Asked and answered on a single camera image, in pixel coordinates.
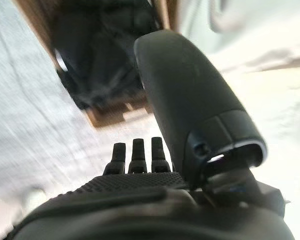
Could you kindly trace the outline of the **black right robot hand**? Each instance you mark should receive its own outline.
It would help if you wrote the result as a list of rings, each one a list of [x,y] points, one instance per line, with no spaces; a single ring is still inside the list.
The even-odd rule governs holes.
[[[48,200],[8,240],[291,240],[279,189],[251,168],[267,158],[249,114],[208,58],[170,30],[134,43],[161,137],[113,146],[101,176]]]

